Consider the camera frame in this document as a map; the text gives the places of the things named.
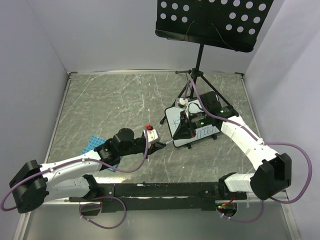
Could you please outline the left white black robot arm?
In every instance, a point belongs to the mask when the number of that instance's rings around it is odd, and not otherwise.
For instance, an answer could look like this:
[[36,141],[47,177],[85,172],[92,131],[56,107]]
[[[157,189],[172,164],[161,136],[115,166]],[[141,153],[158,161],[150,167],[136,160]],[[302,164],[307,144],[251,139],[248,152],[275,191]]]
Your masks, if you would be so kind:
[[9,183],[9,193],[15,202],[13,208],[23,214],[61,198],[93,201],[99,195],[99,186],[92,173],[105,169],[124,173],[117,168],[122,157],[143,154],[146,160],[165,147],[153,128],[146,126],[138,138],[131,129],[122,128],[112,138],[82,155],[53,163],[28,161]]

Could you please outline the white board with black frame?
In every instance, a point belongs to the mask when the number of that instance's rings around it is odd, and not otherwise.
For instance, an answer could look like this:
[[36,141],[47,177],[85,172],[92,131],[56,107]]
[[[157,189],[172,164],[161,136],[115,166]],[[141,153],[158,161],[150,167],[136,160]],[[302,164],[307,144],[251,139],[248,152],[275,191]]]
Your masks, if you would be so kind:
[[180,104],[165,109],[165,119],[168,124],[174,147],[186,146],[191,148],[191,143],[206,137],[217,138],[220,132],[218,128],[210,123],[211,117],[207,117],[202,110],[198,99],[188,100],[188,114]]

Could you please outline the white blue whiteboard marker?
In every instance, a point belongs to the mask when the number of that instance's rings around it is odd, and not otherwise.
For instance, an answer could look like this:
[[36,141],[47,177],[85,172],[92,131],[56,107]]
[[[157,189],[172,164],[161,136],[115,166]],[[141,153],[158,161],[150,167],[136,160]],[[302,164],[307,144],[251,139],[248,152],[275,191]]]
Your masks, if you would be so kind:
[[173,139],[164,142],[163,145],[164,145],[164,146],[167,146],[167,145],[170,144],[171,142],[173,142]]

